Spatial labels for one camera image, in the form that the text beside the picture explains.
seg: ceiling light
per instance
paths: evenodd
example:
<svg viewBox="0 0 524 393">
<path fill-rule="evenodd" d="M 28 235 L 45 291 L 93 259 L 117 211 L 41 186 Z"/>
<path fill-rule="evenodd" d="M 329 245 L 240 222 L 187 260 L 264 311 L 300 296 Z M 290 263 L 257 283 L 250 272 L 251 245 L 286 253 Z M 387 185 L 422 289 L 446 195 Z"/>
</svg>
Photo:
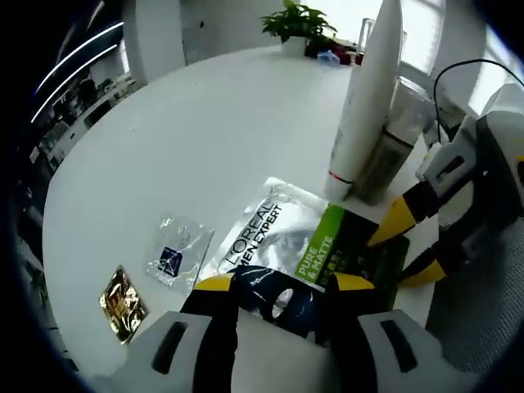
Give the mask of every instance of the ceiling light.
<svg viewBox="0 0 524 393">
<path fill-rule="evenodd" d="M 54 92 L 51 93 L 51 95 L 47 98 L 47 100 L 42 104 L 42 106 L 40 107 L 40 109 L 38 109 L 36 111 L 36 113 L 34 114 L 33 116 L 33 119 L 31 119 L 31 123 L 33 123 L 35 121 L 35 119 L 38 117 L 38 115 L 40 115 L 40 112 L 43 110 L 43 108 L 52 100 L 53 96 L 58 93 L 58 91 L 64 87 L 65 84 L 67 84 L 70 80 L 72 80 L 75 75 L 77 75 L 81 70 L 83 70 L 85 67 L 89 66 L 91 63 L 93 63 L 96 59 L 98 59 L 99 57 L 102 57 L 104 56 L 106 53 L 108 53 L 109 51 L 112 51 L 113 49 L 116 49 L 116 47 L 118 47 L 118 45 L 112 45 L 110 47 L 108 47 L 105 51 L 102 51 L 100 53 L 98 53 L 95 57 L 93 57 L 91 60 L 83 63 L 73 74 L 69 75 L 67 77 L 67 79 L 65 79 L 64 82 L 62 82 L 60 84 L 60 86 L 58 86 Z"/>
<path fill-rule="evenodd" d="M 75 53 L 78 53 L 79 50 L 81 50 L 83 47 L 86 47 L 88 46 L 90 43 L 92 43 L 95 39 L 99 39 L 101 36 L 109 33 L 110 31 L 114 30 L 114 29 L 118 29 L 121 25 L 123 25 L 124 22 L 119 22 L 117 23 L 116 25 L 112 25 L 111 27 L 108 27 L 107 29 L 101 31 L 100 33 L 98 33 L 97 35 L 91 37 L 90 39 L 88 39 L 85 43 L 83 43 L 82 45 L 80 45 L 79 47 L 77 47 L 73 52 L 71 52 L 69 55 L 67 55 L 66 57 L 64 57 L 57 65 L 55 65 L 53 67 L 53 69 L 51 71 L 49 71 L 49 74 L 46 75 L 46 77 L 43 79 L 42 82 L 40 82 L 40 84 L 38 85 L 38 87 L 36 88 L 36 90 L 34 91 L 34 94 L 36 94 L 40 88 L 43 86 L 43 84 L 46 83 L 46 81 L 51 78 L 51 75 L 53 75 L 55 73 L 56 70 L 58 70 L 60 67 L 62 67 L 62 65 L 68 61 L 72 56 L 75 55 Z"/>
</svg>

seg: black cable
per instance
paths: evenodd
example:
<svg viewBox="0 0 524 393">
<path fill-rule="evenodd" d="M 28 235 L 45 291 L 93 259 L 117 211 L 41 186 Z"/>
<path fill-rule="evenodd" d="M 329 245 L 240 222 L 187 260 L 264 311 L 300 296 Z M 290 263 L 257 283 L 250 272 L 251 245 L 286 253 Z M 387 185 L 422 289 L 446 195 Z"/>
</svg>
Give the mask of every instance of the black cable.
<svg viewBox="0 0 524 393">
<path fill-rule="evenodd" d="M 454 63 L 452 65 L 448 65 L 447 67 L 445 67 L 439 74 L 438 76 L 436 77 L 435 79 L 435 83 L 433 84 L 433 101 L 435 102 L 435 112 L 436 112 L 436 127 L 437 127 L 437 134 L 438 134 L 438 138 L 439 138 L 439 142 L 441 142 L 440 140 L 440 112 L 439 112 L 439 106 L 436 102 L 436 85 L 439 83 L 439 79 L 440 77 L 446 72 L 446 71 L 449 71 L 455 67 L 459 67 L 459 66 L 465 66 L 467 64 L 473 64 L 473 63 L 489 63 L 489 64 L 493 64 L 495 66 L 499 66 L 501 68 L 503 68 L 508 74 L 510 74 L 513 78 L 515 78 L 515 80 L 524 88 L 524 82 L 522 82 L 514 73 L 513 71 L 511 71 L 507 66 L 505 66 L 504 64 L 501 64 L 499 63 L 498 61 L 494 61 L 494 60 L 488 60 L 488 59 L 471 59 L 471 60 L 466 60 L 466 61 L 459 61 L 458 63 Z"/>
</svg>

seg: gold foil packet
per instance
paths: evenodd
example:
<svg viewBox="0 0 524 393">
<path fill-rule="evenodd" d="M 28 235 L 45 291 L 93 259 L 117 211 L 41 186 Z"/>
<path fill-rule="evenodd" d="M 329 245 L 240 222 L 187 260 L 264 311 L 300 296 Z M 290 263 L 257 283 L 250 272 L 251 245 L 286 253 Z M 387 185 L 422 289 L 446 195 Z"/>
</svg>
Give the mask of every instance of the gold foil packet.
<svg viewBox="0 0 524 393">
<path fill-rule="evenodd" d="M 147 315 L 146 306 L 131 285 L 122 266 L 118 267 L 106 290 L 101 294 L 100 306 L 120 344 L 131 340 Z"/>
</svg>

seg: green plant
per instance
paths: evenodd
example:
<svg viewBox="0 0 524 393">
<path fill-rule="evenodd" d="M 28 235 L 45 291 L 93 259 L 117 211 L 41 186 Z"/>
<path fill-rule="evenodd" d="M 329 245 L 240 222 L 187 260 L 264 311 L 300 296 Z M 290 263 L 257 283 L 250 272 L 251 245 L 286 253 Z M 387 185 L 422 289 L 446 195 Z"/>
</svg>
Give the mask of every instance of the green plant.
<svg viewBox="0 0 524 393">
<path fill-rule="evenodd" d="M 285 43 L 290 37 L 306 37 L 309 39 L 323 39 L 324 29 L 337 30 L 323 18 L 326 14 L 307 6 L 295 4 L 292 0 L 284 0 L 284 11 L 274 12 L 263 16 L 263 33 L 273 37 L 280 37 Z"/>
</svg>

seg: white tube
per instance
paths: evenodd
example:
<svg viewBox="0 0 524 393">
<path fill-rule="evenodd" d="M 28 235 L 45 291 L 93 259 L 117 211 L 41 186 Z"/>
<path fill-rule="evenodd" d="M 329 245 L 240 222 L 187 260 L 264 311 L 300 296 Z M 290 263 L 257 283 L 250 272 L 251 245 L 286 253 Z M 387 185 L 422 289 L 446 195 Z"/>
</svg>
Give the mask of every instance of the white tube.
<svg viewBox="0 0 524 393">
<path fill-rule="evenodd" d="M 399 72 L 401 42 L 400 0 L 384 0 L 362 66 L 352 71 L 325 187 L 330 200 L 346 197 L 380 136 Z"/>
</svg>

